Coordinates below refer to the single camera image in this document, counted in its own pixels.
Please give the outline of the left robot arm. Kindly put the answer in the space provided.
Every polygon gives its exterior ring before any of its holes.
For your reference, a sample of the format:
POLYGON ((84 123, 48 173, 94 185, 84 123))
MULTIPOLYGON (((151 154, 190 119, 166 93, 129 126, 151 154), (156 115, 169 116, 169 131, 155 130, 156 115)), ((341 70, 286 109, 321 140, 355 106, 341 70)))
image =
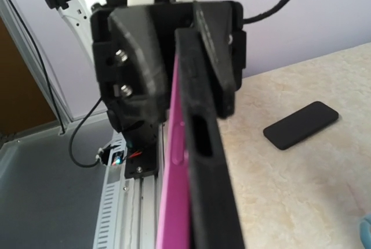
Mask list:
POLYGON ((156 138, 181 100, 189 146, 214 143, 235 111, 245 66, 236 1, 45 0, 71 27, 96 72, 112 127, 131 147, 156 138))

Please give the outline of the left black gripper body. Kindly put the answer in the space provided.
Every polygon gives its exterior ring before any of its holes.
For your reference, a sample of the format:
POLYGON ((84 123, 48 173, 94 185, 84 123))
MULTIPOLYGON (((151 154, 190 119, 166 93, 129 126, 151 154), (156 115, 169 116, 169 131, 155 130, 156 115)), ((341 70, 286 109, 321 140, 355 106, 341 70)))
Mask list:
POLYGON ((208 60, 217 114, 234 113, 246 66, 243 6, 236 1, 102 7, 90 19, 93 61, 112 127, 130 145, 150 145, 169 108, 175 33, 193 28, 208 60))

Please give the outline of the black smartphone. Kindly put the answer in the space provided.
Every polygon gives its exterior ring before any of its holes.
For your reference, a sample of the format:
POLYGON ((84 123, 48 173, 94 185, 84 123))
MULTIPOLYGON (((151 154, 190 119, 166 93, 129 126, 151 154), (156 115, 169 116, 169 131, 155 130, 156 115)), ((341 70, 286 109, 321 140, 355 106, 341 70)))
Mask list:
POLYGON ((190 188, 181 110, 179 57, 174 57, 156 248, 190 247, 190 188))

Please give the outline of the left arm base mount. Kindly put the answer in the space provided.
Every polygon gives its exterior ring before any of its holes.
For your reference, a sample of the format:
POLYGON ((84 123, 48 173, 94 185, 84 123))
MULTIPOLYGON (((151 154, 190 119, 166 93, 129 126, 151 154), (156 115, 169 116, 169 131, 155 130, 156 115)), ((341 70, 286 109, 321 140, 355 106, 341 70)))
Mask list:
POLYGON ((157 124, 139 121, 118 134, 107 161, 109 167, 124 166, 126 179, 156 175, 159 170, 157 124))

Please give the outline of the black phone case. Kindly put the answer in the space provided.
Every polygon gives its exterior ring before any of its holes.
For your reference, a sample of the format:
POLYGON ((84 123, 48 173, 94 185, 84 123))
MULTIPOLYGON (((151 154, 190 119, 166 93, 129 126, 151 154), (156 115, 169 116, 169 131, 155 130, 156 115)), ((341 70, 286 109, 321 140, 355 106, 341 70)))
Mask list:
POLYGON ((176 30, 195 248, 245 248, 201 40, 176 30))
POLYGON ((286 150, 339 119, 339 113, 315 101, 263 129, 263 135, 279 150, 286 150))

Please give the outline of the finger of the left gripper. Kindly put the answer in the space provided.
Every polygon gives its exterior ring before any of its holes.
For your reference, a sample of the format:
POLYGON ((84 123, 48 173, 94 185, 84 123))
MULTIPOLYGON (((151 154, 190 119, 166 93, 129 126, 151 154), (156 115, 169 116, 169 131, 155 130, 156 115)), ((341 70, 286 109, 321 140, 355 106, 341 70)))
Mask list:
POLYGON ((116 8, 108 18, 118 59, 117 85, 122 108, 131 118, 159 121, 165 111, 167 77, 154 22, 141 6, 116 8))
POLYGON ((219 117, 234 114, 236 83, 230 52, 232 9, 229 2, 194 1, 194 17, 205 47, 219 117))

